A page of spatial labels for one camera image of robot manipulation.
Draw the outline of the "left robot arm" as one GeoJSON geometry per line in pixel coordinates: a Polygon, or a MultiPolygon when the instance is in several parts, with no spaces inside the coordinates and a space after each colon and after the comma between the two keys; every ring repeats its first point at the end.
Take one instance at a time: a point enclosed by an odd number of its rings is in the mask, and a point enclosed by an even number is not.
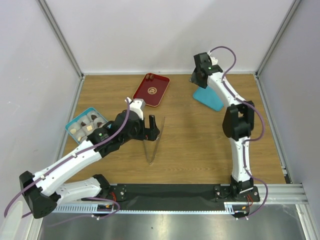
{"type": "Polygon", "coordinates": [[[54,164],[36,173],[25,171],[19,176],[20,194],[30,210],[29,214],[41,219],[64,203],[90,198],[107,199],[111,186],[102,174],[78,182],[66,181],[130,140],[155,141],[159,135],[154,115],[149,115],[149,127],[146,127],[141,109],[125,109],[115,120],[101,124],[54,164]]]}

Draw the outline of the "blue tin lid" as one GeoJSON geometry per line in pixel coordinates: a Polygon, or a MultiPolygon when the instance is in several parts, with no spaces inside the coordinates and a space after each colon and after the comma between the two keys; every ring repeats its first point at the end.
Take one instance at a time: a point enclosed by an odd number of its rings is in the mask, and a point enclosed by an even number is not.
{"type": "Polygon", "coordinates": [[[224,104],[217,93],[209,86],[207,88],[198,87],[192,96],[196,101],[216,112],[221,111],[224,107],[224,104]]]}

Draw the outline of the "white chocolate cube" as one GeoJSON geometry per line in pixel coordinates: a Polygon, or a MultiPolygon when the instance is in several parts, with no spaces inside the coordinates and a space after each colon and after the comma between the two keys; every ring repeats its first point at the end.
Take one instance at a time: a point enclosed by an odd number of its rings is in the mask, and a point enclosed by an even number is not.
{"type": "Polygon", "coordinates": [[[93,127],[92,127],[91,125],[87,125],[87,126],[86,126],[86,129],[87,129],[87,131],[92,131],[92,130],[93,130],[93,127]]]}

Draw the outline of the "metal tongs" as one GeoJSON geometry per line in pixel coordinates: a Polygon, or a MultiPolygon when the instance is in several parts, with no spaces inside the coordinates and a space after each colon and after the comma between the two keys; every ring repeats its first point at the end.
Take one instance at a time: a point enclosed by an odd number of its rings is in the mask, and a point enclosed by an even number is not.
{"type": "Polygon", "coordinates": [[[164,116],[161,119],[161,123],[160,123],[160,127],[159,127],[160,133],[155,141],[147,141],[147,140],[143,141],[143,149],[144,149],[145,159],[146,159],[146,162],[148,163],[149,166],[151,166],[155,161],[158,147],[160,145],[160,141],[161,141],[163,131],[164,131],[165,120],[166,120],[166,117],[164,116]]]}

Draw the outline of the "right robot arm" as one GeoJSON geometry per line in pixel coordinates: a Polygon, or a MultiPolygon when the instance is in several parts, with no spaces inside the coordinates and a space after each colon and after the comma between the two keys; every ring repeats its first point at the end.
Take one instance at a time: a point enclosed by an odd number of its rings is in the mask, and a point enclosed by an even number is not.
{"type": "Polygon", "coordinates": [[[225,107],[222,130],[229,139],[232,152],[230,193],[226,196],[242,201],[254,188],[249,157],[249,141],[254,129],[254,104],[235,91],[221,67],[213,62],[208,53],[198,53],[193,59],[195,69],[190,82],[203,89],[211,88],[225,107]]]}

